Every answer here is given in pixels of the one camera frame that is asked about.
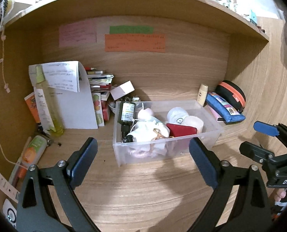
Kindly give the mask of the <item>right hand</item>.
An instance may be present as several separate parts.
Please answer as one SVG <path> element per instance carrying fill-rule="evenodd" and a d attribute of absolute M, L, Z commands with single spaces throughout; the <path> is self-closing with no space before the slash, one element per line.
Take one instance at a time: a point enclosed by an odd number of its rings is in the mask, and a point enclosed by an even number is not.
<path fill-rule="evenodd" d="M 276 202 L 280 202 L 282 199 L 286 197 L 286 189 L 276 189 L 276 192 L 274 194 L 274 200 Z"/>

